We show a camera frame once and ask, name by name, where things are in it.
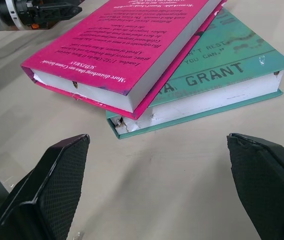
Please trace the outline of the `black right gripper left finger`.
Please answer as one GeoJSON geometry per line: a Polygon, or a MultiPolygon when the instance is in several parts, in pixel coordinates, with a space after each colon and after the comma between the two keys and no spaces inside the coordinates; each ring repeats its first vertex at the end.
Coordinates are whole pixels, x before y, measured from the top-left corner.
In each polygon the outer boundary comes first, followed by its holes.
{"type": "Polygon", "coordinates": [[[81,197],[88,134],[50,146],[0,206],[0,240],[65,240],[81,197]]]}

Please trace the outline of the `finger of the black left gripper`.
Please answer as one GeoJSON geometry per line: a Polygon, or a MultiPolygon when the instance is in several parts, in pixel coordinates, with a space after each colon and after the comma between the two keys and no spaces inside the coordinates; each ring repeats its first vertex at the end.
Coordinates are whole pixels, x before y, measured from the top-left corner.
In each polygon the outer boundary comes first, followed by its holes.
{"type": "Polygon", "coordinates": [[[53,22],[69,20],[81,11],[81,7],[70,3],[43,4],[38,6],[38,21],[53,22]]]}

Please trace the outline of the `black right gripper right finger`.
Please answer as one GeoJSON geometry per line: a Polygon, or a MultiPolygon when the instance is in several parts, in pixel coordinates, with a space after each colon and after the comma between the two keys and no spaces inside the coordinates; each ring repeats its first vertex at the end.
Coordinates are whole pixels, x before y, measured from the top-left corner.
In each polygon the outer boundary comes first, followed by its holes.
{"type": "Polygon", "coordinates": [[[262,240],[284,240],[284,147],[262,138],[227,136],[238,197],[262,240]]]}

